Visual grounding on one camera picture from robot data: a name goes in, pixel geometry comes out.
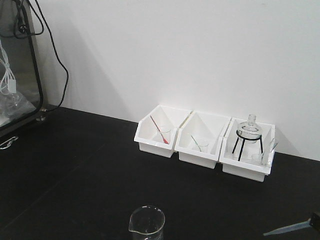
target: flask neck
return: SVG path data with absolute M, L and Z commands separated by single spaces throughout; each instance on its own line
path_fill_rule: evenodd
M 247 123 L 250 125 L 250 126 L 253 126 L 255 123 L 256 123 L 256 115 L 254 114 L 250 114 L 249 117 L 248 117 L 248 121 Z

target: glass container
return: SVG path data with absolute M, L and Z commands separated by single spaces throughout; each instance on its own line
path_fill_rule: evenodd
M 142 206 L 130 217 L 129 231 L 133 240 L 163 240 L 165 214 L 155 206 Z
M 255 140 L 262 134 L 262 128 L 256 124 L 256 115 L 250 114 L 248 120 L 238 125 L 238 134 L 246 139 Z M 248 141 L 249 144 L 254 144 L 256 141 Z

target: white plastic bin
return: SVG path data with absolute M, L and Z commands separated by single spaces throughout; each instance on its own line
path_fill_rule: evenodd
M 178 133 L 175 150 L 179 159 L 214 169 L 230 120 L 229 116 L 193 112 Z M 208 144 L 204 151 L 200 141 Z
M 222 149 L 219 161 L 223 164 L 222 171 L 225 173 L 237 175 L 247 179 L 263 182 L 265 175 L 271 173 L 272 162 L 275 154 L 274 141 L 276 126 L 272 124 L 257 124 L 262 128 L 262 148 L 264 151 L 263 158 L 256 160 L 253 156 L 261 154 L 260 141 L 249 143 L 245 141 L 240 161 L 238 161 L 242 139 L 239 138 L 234 153 L 232 153 L 237 141 L 236 131 L 238 124 L 245 122 L 244 119 L 232 118 L 226 135 L 223 139 Z
M 178 129 L 190 113 L 191 110 L 158 105 L 139 121 L 134 141 L 139 143 L 141 151 L 170 158 L 175 151 Z M 169 144 L 164 143 L 150 116 L 158 127 L 166 126 L 171 129 Z

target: stirring rod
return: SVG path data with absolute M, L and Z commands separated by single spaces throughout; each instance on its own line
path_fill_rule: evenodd
M 165 137 L 163 136 L 162 132 L 160 131 L 158 125 L 156 124 L 155 120 L 153 119 L 153 117 L 150 115 L 150 118 L 152 120 L 152 122 L 154 123 L 154 125 L 156 126 L 156 129 L 158 130 L 158 132 L 160 133 L 162 140 L 165 144 L 169 144 L 169 142 L 165 139 Z
M 278 145 L 279 141 L 276 140 L 275 138 L 273 138 L 270 142 L 270 146 L 272 146 L 271 150 L 269 151 L 269 153 L 271 153 L 276 146 Z M 261 164 L 266 165 L 268 163 L 268 159 L 266 159 L 266 161 L 264 161 L 264 156 L 265 156 L 266 151 L 263 151 L 262 155 L 261 155 Z
M 196 146 L 199 148 L 200 152 L 202 152 L 202 151 L 201 151 L 201 148 L 199 147 L 199 144 L 198 144 L 197 141 L 195 140 L 194 136 L 191 135 L 191 137 L 192 137 L 193 141 L 195 142 Z

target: electrical cord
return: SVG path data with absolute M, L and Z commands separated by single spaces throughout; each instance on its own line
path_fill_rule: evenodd
M 40 22 L 40 24 L 41 24 L 41 31 L 38 32 L 38 33 L 35 33 L 35 32 L 29 33 L 29 34 L 25 35 L 24 37 L 19 37 L 19 36 L 17 35 L 17 24 L 19 23 L 19 18 L 21 18 L 20 12 L 21 12 L 21 9 L 22 9 L 22 7 L 23 7 L 24 1 L 25 1 L 25 0 L 21 0 L 21 2 L 20 2 L 19 5 L 18 5 L 18 2 L 16 2 L 16 4 L 18 5 L 18 6 L 17 6 L 17 14 L 16 14 L 16 16 L 15 16 L 15 20 L 14 20 L 14 24 L 13 24 L 13 35 L 14 35 L 14 37 L 15 37 L 16 39 L 26 39 L 26 38 L 29 38 L 29 37 L 31 37 L 31 36 L 41 35 L 41 34 L 43 34 L 44 31 L 45 31 L 45 26 L 44 26 L 43 22 L 41 21 L 39 15 L 38 15 L 37 12 L 35 11 L 34 7 L 33 7 L 32 4 L 30 3 L 30 1 L 27 0 L 30 8 L 32 9 L 33 13 L 34 13 L 35 16 L 38 18 L 38 20 L 39 20 L 39 22 Z M 27 30 L 27 27 L 26 27 L 25 25 L 20 25 L 20 26 L 19 26 L 19 31 L 20 31 L 22 34 L 25 33 L 26 30 Z
M 57 49 L 56 49 L 56 45 L 55 45 L 55 42 L 54 42 L 54 38 L 53 38 L 53 35 L 52 35 L 52 32 L 51 32 L 51 29 L 50 29 L 50 27 L 49 27 L 49 25 L 48 25 L 48 23 L 47 23 L 47 21 L 46 21 L 46 19 L 45 19 L 45 16 L 44 16 L 44 14 L 43 14 L 43 12 L 42 12 L 42 10 L 41 10 L 41 7 L 40 7 L 40 5 L 39 5 L 39 3 L 38 3 L 38 0 L 34 0 L 34 1 L 35 1 L 36 5 L 37 5 L 37 7 L 38 7 L 38 9 L 39 9 L 39 13 L 40 13 L 40 15 L 41 15 L 41 17 L 42 17 L 42 19 L 43 19 L 43 21 L 44 21 L 44 24 L 45 24 L 45 26 L 46 26 L 46 28 L 48 29 L 48 32 L 49 32 L 49 34 L 50 34 L 50 40 L 51 40 L 51 43 L 52 43 L 52 47 L 53 47 L 53 50 L 54 50 L 55 57 L 56 57 L 57 61 L 59 62 L 59 64 L 61 65 L 61 67 L 64 69 L 64 71 L 65 71 L 65 73 L 66 73 L 66 80 L 65 80 L 65 84 L 64 84 L 64 88 L 63 88 L 63 94 L 62 94 L 62 98 L 61 98 L 60 103 L 59 103 L 56 107 L 54 107 L 54 108 L 52 108 L 52 109 L 43 109 L 43 110 L 42 110 L 43 112 L 52 112 L 52 111 L 60 108 L 60 106 L 62 105 L 62 103 L 63 103 L 63 101 L 64 101 L 64 99 L 65 99 L 66 90 L 67 90 L 67 86 L 68 86 L 68 82 L 69 82 L 69 72 L 68 72 L 67 68 L 66 68 L 65 65 L 61 62 L 61 60 L 60 60 L 60 58 L 59 58 L 59 55 L 58 55 L 58 53 L 57 53 Z
M 39 17 L 39 15 L 37 14 L 36 10 L 34 9 L 34 7 L 30 4 L 30 1 L 27 0 L 30 8 L 32 9 L 34 15 L 39 20 L 39 23 L 41 25 L 41 31 L 38 32 L 38 33 L 35 33 L 35 32 L 28 33 L 27 26 L 22 23 L 21 10 L 23 8 L 23 3 L 24 3 L 25 0 L 21 0 L 21 1 L 13 0 L 13 1 L 16 3 L 16 8 L 17 8 L 17 14 L 16 14 L 14 22 L 13 22 L 13 35 L 6 36 L 6 35 L 2 35 L 0 33 L 0 37 L 2 37 L 2 38 L 13 38 L 13 37 L 15 37 L 16 39 L 26 39 L 26 38 L 31 37 L 31 36 L 41 35 L 45 31 L 45 26 L 44 26 L 43 22 L 41 21 L 41 18 Z M 18 25 L 18 28 L 19 28 L 19 31 L 20 31 L 19 34 L 17 34 L 17 25 Z

